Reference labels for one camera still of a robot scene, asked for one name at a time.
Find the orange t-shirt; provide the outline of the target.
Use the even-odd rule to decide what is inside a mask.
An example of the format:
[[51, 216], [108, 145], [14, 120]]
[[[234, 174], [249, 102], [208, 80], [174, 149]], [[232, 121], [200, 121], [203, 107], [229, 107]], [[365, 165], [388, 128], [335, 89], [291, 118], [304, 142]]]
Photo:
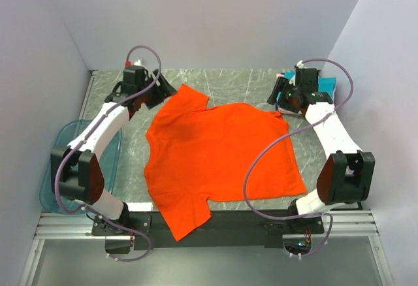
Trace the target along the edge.
[[210, 219], [210, 201], [307, 192], [281, 113], [246, 103], [209, 107], [208, 101], [182, 85], [146, 133], [148, 191], [175, 240]]

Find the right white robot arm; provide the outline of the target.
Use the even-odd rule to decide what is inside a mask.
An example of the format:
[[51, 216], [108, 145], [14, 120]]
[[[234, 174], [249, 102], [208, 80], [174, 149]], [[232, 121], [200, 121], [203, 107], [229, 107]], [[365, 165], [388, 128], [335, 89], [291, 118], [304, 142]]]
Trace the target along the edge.
[[375, 157], [352, 140], [326, 91], [319, 90], [319, 71], [295, 69], [291, 79], [279, 77], [267, 100], [278, 108], [304, 116], [313, 125], [327, 160], [315, 190], [295, 201], [296, 211], [287, 216], [287, 227], [301, 233], [310, 224], [307, 214], [327, 212], [368, 198]]

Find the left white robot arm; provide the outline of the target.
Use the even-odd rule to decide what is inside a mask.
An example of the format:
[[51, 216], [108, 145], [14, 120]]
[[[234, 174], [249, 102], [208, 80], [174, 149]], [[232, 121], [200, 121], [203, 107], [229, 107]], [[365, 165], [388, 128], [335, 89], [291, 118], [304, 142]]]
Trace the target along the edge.
[[122, 79], [90, 124], [66, 146], [51, 151], [51, 188], [65, 213], [71, 213], [62, 201], [68, 199], [107, 219], [114, 234], [130, 229], [128, 205], [106, 190], [99, 161], [115, 134], [142, 106], [151, 109], [176, 92], [159, 69], [149, 72], [142, 65], [125, 64]]

